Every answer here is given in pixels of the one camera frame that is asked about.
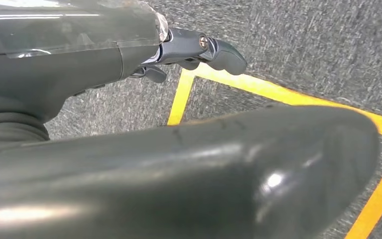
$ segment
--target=metal screw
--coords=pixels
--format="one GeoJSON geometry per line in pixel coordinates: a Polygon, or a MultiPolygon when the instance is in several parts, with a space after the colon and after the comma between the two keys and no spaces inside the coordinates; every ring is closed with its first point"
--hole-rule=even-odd
{"type": "Polygon", "coordinates": [[[206,36],[200,36],[199,43],[200,43],[200,47],[203,50],[207,50],[208,49],[208,39],[207,39],[206,36]]]}

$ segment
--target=robotic finger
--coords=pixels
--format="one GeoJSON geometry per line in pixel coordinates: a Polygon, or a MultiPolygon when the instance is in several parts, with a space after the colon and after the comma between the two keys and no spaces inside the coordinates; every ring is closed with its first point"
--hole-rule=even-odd
{"type": "Polygon", "coordinates": [[[232,75],[240,75],[247,68],[246,60],[232,45],[198,31],[171,28],[168,38],[160,44],[156,54],[131,77],[147,76],[161,83],[164,81],[162,79],[166,79],[166,73],[155,65],[178,64],[187,70],[195,70],[200,62],[215,70],[226,70],[232,75]]]}

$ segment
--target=curved black plastic panel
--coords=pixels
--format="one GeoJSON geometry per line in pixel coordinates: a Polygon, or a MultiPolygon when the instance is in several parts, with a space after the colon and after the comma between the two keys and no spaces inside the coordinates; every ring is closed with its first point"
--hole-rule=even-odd
{"type": "Polygon", "coordinates": [[[217,52],[213,61],[207,64],[215,70],[226,70],[232,75],[238,76],[244,74],[248,63],[244,57],[231,44],[217,41],[217,52]]]}
{"type": "Polygon", "coordinates": [[[65,100],[93,86],[120,79],[119,49],[10,59],[0,56],[0,113],[54,118],[65,100]]]}
{"type": "Polygon", "coordinates": [[[308,239],[378,160],[365,116],[277,107],[0,152],[0,239],[308,239]]]}

